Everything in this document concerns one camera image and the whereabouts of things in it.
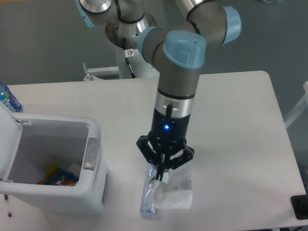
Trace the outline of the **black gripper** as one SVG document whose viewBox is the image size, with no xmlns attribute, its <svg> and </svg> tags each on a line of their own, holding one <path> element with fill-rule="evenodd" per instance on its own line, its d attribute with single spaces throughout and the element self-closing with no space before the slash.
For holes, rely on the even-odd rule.
<svg viewBox="0 0 308 231">
<path fill-rule="evenodd" d="M 185 141 L 189 120 L 190 115 L 173 118 L 154 109 L 151 131 L 148 136 L 139 137 L 137 146 L 147 162 L 156 167 L 156 180 L 163 180 L 166 169 L 175 170 L 193 159 L 194 149 Z M 171 159 L 180 150 L 182 154 Z"/>
</svg>

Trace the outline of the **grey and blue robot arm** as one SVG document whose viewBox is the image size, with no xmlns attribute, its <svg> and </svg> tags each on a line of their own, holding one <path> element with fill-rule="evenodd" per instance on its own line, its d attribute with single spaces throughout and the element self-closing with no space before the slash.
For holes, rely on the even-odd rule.
<svg viewBox="0 0 308 231">
<path fill-rule="evenodd" d="M 237 10 L 214 0 L 179 0 L 186 20 L 165 30 L 150 24 L 142 0 L 78 0 L 87 26 L 114 23 L 113 43 L 137 49 L 160 76 L 152 128 L 137 146 L 161 181 L 170 169 L 191 161 L 194 149 L 186 142 L 205 52 L 238 38 L 242 22 Z"/>
</svg>

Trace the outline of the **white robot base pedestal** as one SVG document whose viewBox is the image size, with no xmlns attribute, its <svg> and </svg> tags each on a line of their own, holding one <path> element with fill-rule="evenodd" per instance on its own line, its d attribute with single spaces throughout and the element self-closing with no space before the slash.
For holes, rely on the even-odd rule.
<svg viewBox="0 0 308 231">
<path fill-rule="evenodd" d="M 118 74 L 120 79 L 147 78 L 154 75 L 153 67 L 148 64 L 139 53 L 137 45 L 141 33 L 150 26 L 157 26 L 155 18 L 145 13 L 143 17 L 132 24 L 119 19 L 108 22 L 105 34 L 115 49 L 117 66 L 102 68 L 87 68 L 83 64 L 84 80 L 98 80 L 98 76 Z"/>
</svg>

